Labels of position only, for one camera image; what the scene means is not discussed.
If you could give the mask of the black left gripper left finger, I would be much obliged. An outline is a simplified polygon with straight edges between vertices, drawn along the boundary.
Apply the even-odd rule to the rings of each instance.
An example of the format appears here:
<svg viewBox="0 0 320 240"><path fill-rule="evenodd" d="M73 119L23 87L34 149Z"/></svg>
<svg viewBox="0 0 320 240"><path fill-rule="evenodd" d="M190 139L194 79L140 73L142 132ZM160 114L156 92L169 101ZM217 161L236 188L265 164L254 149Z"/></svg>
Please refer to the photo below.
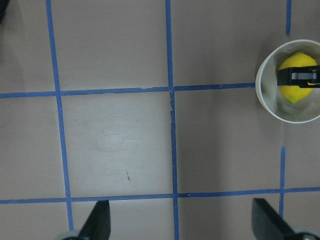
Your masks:
<svg viewBox="0 0 320 240"><path fill-rule="evenodd" d="M108 240L111 235L110 203L97 201L77 238L80 240Z"/></svg>

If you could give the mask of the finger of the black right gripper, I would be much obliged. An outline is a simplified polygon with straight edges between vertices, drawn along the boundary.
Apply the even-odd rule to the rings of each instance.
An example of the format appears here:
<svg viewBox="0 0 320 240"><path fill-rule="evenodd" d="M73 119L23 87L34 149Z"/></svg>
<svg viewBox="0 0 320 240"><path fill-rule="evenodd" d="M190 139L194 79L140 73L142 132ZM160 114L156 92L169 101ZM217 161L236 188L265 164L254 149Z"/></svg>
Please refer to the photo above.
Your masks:
<svg viewBox="0 0 320 240"><path fill-rule="evenodd" d="M278 87L319 88L320 66L288 67L278 70L276 77Z"/></svg>

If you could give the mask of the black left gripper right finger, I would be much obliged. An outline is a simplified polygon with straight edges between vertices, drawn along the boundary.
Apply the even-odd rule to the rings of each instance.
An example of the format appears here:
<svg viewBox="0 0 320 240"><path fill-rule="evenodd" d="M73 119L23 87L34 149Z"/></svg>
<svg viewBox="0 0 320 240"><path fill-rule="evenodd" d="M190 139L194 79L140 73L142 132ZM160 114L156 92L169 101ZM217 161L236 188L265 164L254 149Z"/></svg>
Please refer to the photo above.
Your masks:
<svg viewBox="0 0 320 240"><path fill-rule="evenodd" d="M252 200L251 228L256 240L300 239L264 198Z"/></svg>

